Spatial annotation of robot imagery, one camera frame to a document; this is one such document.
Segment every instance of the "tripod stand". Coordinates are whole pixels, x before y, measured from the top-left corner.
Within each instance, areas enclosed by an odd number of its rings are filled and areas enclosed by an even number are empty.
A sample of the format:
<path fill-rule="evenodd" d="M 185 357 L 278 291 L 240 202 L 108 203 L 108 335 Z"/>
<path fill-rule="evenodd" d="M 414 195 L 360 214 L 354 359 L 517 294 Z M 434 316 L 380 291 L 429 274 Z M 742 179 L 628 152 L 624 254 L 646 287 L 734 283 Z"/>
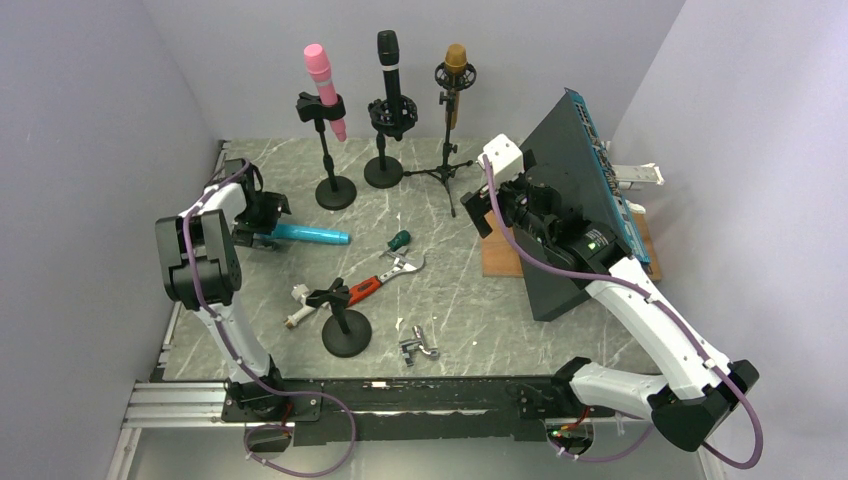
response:
<path fill-rule="evenodd" d="M 463 60 L 464 57 L 465 49 L 462 48 Z M 459 100 L 459 92 L 474 84 L 474 81 L 477 79 L 477 71 L 470 63 L 463 64 L 461 67 L 457 68 L 451 65 L 446 66 L 446 63 L 443 62 L 436 67 L 435 76 L 436 83 L 447 90 L 447 93 L 439 92 L 439 105 L 445 105 L 445 142 L 442 145 L 442 164 L 436 168 L 403 172 L 403 175 L 405 177 L 411 177 L 412 175 L 426 174 L 438 180 L 439 183 L 445 187 L 445 191 L 448 193 L 448 202 L 451 206 L 451 217 L 456 218 L 456 209 L 453 206 L 453 197 L 451 196 L 450 183 L 448 182 L 451 178 L 456 176 L 457 170 L 462 167 L 470 166 L 474 163 L 474 160 L 469 160 L 455 165 L 448 163 L 450 154 L 457 152 L 457 145 L 450 141 L 450 132 L 456 125 L 455 112 L 456 103 Z"/>

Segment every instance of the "gray marble surface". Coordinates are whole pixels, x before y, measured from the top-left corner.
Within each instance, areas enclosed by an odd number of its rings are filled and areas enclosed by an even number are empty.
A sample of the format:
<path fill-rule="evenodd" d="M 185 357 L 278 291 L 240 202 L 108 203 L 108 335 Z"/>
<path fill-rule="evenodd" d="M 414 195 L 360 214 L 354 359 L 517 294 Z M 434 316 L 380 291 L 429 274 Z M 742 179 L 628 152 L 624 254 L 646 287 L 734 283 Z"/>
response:
<path fill-rule="evenodd" d="M 487 139 L 460 139 L 455 161 L 476 158 Z M 245 309 L 259 341 L 287 377 L 477 376 L 550 374 L 574 356 L 606 366 L 649 373 L 657 368 L 633 337 L 600 304 L 590 300 L 551 323 L 535 322 L 520 278 L 482 276 L 480 237 L 459 204 L 459 197 L 479 188 L 482 171 L 459 170 L 451 182 L 457 218 L 451 218 L 441 184 L 428 176 L 404 178 L 391 189 L 370 187 L 362 176 L 376 156 L 373 139 L 329 139 L 336 172 L 356 184 L 356 201 L 330 212 L 318 206 L 314 191 L 325 178 L 317 138 L 237 140 L 228 158 L 247 157 L 265 177 L 265 188 L 285 194 L 292 215 L 282 221 L 347 231 L 346 246 L 282 241 L 278 251 L 239 248 Z M 389 140 L 387 153 L 407 169 L 431 168 L 441 161 L 441 139 Z M 378 258 L 398 230 L 412 234 L 409 256 L 426 255 L 418 273 L 399 276 L 354 309 L 371 321 L 368 348 L 351 359 L 330 355 L 321 343 L 329 316 L 319 311 L 297 328 L 285 328 L 288 314 L 300 304 L 292 286 L 326 288 L 337 276 L 347 285 L 389 268 Z M 398 341 L 421 325 L 439 360 L 416 356 L 408 368 Z M 224 378 L 223 357 L 191 312 L 182 311 L 172 340 L 166 379 Z"/>

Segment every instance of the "black clamp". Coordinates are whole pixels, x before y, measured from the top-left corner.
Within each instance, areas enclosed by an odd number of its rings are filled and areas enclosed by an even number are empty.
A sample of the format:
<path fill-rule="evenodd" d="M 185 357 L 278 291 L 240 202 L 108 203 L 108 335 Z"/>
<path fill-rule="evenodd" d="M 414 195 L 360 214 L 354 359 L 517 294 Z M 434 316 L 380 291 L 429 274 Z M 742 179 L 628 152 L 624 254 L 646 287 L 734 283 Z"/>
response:
<path fill-rule="evenodd" d="M 368 115 L 371 117 L 371 126 L 377 133 L 392 137 L 396 141 L 403 140 L 403 134 L 415 126 L 418 121 L 418 107 L 415 102 L 406 95 L 401 95 L 400 118 L 393 118 L 391 106 L 387 100 L 374 100 L 368 104 Z"/>
<path fill-rule="evenodd" d="M 224 178 L 234 175 L 244 167 L 245 160 L 237 158 L 224 162 Z M 233 226 L 233 242 L 244 247 L 253 246 L 255 234 L 270 235 L 277 228 L 280 216 L 291 215 L 288 198 L 275 192 L 265 191 L 265 182 L 256 165 L 251 164 L 236 183 L 244 192 L 245 208 L 236 216 Z"/>
<path fill-rule="evenodd" d="M 301 122 L 323 121 L 323 120 L 341 120 L 345 116 L 344 99 L 341 95 L 336 94 L 338 101 L 335 105 L 324 105 L 321 103 L 321 97 L 318 95 L 310 95 L 306 92 L 300 92 L 297 99 L 297 116 Z"/>
<path fill-rule="evenodd" d="M 344 280 L 337 278 L 326 290 L 313 290 L 306 297 L 306 306 L 312 308 L 320 308 L 325 303 L 330 304 L 330 310 L 333 315 L 338 315 L 344 318 L 344 309 L 350 302 L 350 289 L 345 286 Z"/>

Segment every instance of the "wrench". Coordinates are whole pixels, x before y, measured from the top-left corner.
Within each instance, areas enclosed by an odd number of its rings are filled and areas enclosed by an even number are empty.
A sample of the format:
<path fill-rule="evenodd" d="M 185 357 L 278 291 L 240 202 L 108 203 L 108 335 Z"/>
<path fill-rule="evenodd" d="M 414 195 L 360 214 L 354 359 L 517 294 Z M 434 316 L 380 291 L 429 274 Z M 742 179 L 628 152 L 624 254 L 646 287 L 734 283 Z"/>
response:
<path fill-rule="evenodd" d="M 398 275 L 402 275 L 404 273 L 415 273 L 418 270 L 424 268 L 424 255 L 421 256 L 421 260 L 412 259 L 406 257 L 407 247 L 401 247 L 396 252 L 386 252 L 388 255 L 394 257 L 395 261 L 392 264 L 392 269 L 388 272 L 380 275 L 379 277 L 374 276 L 371 277 L 361 283 L 358 283 L 352 287 L 350 287 L 350 302 L 347 304 L 348 307 L 359 303 L 364 300 L 365 297 L 371 295 L 378 288 L 380 288 L 384 283 L 389 280 L 395 278 Z"/>

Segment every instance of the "red wrench handle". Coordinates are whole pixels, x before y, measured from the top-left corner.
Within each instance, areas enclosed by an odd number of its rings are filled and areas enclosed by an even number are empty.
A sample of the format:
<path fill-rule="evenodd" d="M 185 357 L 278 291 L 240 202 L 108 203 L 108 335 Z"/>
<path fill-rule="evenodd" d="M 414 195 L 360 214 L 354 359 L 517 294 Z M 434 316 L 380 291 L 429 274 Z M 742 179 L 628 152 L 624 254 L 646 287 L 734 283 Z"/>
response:
<path fill-rule="evenodd" d="M 376 276 L 371 277 L 363 282 L 360 282 L 352 287 L 350 287 L 350 302 L 348 302 L 347 306 L 350 307 L 364 300 L 365 297 L 371 295 L 378 288 L 383 285 L 383 282 L 380 281 Z"/>

